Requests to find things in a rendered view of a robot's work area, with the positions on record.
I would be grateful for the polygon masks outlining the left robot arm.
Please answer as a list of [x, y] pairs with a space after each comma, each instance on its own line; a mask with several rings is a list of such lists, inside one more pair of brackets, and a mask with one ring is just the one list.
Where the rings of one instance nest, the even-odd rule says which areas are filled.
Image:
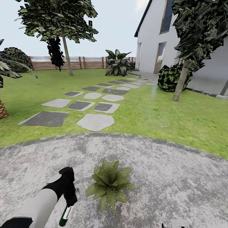
[[67, 206], [74, 205], [79, 193], [81, 200], [86, 197], [82, 183], [74, 185], [74, 170], [65, 167], [58, 175], [51, 177], [28, 203], [12, 214], [0, 228], [44, 228], [59, 198], [64, 195]]

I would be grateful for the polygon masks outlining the insectifuge atomizer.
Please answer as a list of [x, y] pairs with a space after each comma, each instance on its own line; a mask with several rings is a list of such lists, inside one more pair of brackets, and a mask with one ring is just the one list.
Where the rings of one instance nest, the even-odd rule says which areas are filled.
[[73, 209], [73, 205], [68, 207], [66, 206], [66, 208], [64, 209], [64, 212], [63, 212], [63, 215], [62, 215], [62, 218], [60, 219], [60, 222], [59, 222], [59, 225], [61, 227], [64, 227], [68, 221], [68, 218], [69, 218], [69, 215], [71, 214], [71, 211]]

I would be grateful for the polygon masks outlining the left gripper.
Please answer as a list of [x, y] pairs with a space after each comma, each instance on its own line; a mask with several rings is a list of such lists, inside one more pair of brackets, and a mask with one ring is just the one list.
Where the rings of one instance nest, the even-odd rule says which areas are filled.
[[73, 188], [70, 191], [64, 192], [63, 195], [68, 207], [74, 205], [78, 201], [75, 186], [73, 186]]

